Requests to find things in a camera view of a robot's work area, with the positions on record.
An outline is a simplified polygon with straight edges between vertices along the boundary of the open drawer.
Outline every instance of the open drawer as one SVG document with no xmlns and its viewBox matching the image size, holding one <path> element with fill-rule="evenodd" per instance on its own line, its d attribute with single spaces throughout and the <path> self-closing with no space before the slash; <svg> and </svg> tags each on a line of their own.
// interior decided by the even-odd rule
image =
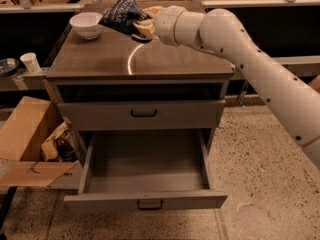
<svg viewBox="0 0 320 240">
<path fill-rule="evenodd" d="M 220 208 L 200 130 L 110 131 L 90 140 L 79 212 Z"/>
</svg>

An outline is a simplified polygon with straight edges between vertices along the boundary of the drawer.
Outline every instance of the drawer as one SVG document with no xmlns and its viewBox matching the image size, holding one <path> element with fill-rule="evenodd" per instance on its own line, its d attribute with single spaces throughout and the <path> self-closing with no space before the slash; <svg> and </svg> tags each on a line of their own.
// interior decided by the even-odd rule
<svg viewBox="0 0 320 240">
<path fill-rule="evenodd" d="M 61 103 L 75 130 L 215 128 L 225 101 Z"/>
<path fill-rule="evenodd" d="M 80 212 L 220 208 L 199 130 L 110 131 L 90 140 L 78 195 Z"/>
</svg>

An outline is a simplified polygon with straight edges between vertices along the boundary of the cup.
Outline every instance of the cup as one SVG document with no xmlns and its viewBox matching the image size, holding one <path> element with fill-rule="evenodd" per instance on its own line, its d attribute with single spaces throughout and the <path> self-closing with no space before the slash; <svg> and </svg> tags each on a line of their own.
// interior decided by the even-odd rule
<svg viewBox="0 0 320 240">
<path fill-rule="evenodd" d="M 27 69 L 30 73 L 41 72 L 41 68 L 39 66 L 37 56 L 35 53 L 32 53 L 32 52 L 25 53 L 20 57 L 20 60 L 27 67 Z"/>
</svg>

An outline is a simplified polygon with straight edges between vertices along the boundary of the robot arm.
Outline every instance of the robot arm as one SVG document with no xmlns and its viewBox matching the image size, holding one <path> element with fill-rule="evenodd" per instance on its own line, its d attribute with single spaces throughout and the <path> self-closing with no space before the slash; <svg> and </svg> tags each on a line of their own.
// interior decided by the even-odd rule
<svg viewBox="0 0 320 240">
<path fill-rule="evenodd" d="M 261 51 L 234 14 L 172 6 L 155 18 L 155 32 L 164 44 L 185 45 L 234 64 L 320 169 L 320 94 Z"/>
</svg>

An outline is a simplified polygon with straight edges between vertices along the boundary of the concrete floor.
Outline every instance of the concrete floor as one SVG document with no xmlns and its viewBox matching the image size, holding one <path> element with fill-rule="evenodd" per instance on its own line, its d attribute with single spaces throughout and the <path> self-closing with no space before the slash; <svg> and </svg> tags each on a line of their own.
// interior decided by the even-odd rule
<svg viewBox="0 0 320 240">
<path fill-rule="evenodd" d="M 74 191 L 18 188 L 2 229 L 10 240 L 320 239 L 320 173 L 266 106 L 225 109 L 210 163 L 222 209 L 77 214 L 63 203 Z"/>
</svg>

